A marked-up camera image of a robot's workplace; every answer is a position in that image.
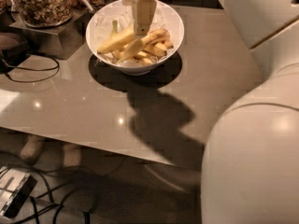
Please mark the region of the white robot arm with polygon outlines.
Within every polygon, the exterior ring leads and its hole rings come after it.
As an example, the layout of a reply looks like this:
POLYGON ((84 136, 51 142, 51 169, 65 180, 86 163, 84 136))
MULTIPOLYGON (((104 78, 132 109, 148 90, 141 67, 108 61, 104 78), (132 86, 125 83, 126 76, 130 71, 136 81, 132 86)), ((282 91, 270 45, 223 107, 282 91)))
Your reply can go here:
POLYGON ((298 0, 219 0, 262 70, 218 119, 195 224, 299 224, 298 0))

